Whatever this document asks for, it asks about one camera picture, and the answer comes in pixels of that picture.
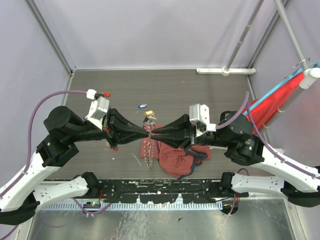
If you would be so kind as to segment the key with yellow tag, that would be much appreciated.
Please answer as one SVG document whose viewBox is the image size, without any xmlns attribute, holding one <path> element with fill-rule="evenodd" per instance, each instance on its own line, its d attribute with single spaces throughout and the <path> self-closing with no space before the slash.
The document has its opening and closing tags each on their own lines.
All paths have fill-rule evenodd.
<svg viewBox="0 0 320 240">
<path fill-rule="evenodd" d="M 148 110 L 144 112 L 144 115 L 147 119 L 153 119 L 156 120 L 155 112 L 153 110 Z"/>
</svg>

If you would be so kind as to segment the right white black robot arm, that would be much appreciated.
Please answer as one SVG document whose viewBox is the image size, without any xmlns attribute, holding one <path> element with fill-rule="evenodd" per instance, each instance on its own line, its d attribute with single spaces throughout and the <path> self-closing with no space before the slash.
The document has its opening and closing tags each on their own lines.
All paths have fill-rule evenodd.
<svg viewBox="0 0 320 240">
<path fill-rule="evenodd" d="M 224 172 L 219 191 L 225 197 L 261 193 L 286 197 L 290 203 L 300 207 L 318 206 L 320 168 L 303 165 L 263 143 L 252 133 L 253 123 L 243 114 L 228 126 L 221 127 L 235 115 L 235 111 L 224 111 L 216 129 L 205 131 L 192 123 L 188 114 L 184 114 L 179 119 L 152 130 L 151 138 L 176 149 L 188 150 L 193 146 L 226 148 L 224 155 L 233 163 L 271 174 L 269 177 L 261 177 Z"/>
</svg>

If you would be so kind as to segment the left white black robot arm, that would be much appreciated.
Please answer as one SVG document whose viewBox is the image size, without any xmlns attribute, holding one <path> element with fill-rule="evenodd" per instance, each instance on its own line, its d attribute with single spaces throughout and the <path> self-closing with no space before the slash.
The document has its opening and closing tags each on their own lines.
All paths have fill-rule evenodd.
<svg viewBox="0 0 320 240">
<path fill-rule="evenodd" d="M 90 107 L 85 119 L 66 106 L 54 108 L 44 120 L 47 137 L 30 157 L 26 173 L 20 173 L 0 189 L 0 223 L 19 225 L 55 202 L 74 197 L 95 198 L 101 184 L 93 172 L 85 172 L 54 187 L 38 186 L 79 153 L 77 142 L 106 140 L 112 150 L 146 138 L 145 129 L 127 120 L 115 108 Z"/>
</svg>

